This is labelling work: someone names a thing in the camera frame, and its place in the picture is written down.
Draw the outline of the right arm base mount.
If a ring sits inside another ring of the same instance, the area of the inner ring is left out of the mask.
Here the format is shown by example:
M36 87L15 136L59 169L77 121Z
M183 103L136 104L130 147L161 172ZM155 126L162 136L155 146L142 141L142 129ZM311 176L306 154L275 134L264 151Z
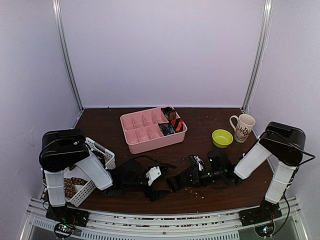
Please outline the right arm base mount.
M271 222L274 218L280 218L282 212L278 206L276 207L255 207L241 210L239 218L242 226L256 225L264 222Z

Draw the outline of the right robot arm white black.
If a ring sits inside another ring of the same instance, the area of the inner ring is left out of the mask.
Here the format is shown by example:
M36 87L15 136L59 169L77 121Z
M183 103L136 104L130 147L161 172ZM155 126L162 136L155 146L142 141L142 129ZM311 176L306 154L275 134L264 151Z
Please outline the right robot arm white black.
M237 186L273 156L278 159L278 165L264 199L256 210L258 219L266 221L276 212L279 201L292 184L299 167L305 164L303 156L315 159L313 154L305 152L305 142L306 134L302 129L272 121L236 164L232 164L221 149L213 149L207 153L209 168L201 158L190 155L192 165L181 172L178 182L183 188L206 187L219 180L230 186Z

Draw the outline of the white perforated plastic basket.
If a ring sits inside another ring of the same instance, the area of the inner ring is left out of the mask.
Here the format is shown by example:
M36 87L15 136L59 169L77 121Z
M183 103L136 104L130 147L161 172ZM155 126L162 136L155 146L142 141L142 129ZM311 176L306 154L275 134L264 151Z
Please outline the white perforated plastic basket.
M106 190L113 185L109 170L116 167L115 154L87 137L90 156L66 168L64 194L66 202L79 207L95 189Z

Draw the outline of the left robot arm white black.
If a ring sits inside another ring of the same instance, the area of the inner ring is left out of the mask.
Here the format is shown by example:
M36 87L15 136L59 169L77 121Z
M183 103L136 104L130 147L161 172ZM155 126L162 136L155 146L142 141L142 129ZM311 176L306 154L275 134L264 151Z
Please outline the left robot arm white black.
M156 190L153 183L165 176L170 165L147 157L156 163L144 170L138 158L129 159L116 166L114 155L80 129L48 131L42 136L39 163L44 185L48 191L49 206L61 222L72 218L72 211L66 207L67 199L78 194L76 186L91 182L106 196L120 196L127 192L143 192L155 202L170 191Z

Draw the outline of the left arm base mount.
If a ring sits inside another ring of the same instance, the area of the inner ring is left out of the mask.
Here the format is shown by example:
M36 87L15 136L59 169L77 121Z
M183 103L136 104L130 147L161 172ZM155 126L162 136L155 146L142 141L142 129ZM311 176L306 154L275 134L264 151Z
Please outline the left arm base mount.
M47 210L45 217L76 227L86 227L90 213L73 208L54 207Z

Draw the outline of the black necktie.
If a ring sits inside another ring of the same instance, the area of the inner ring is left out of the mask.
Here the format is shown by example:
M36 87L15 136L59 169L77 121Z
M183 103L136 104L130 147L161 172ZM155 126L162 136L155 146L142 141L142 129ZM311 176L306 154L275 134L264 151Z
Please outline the black necktie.
M167 178L166 182L170 187L170 194L177 193L185 187L191 187L195 183L195 181L190 177L182 178L180 175Z

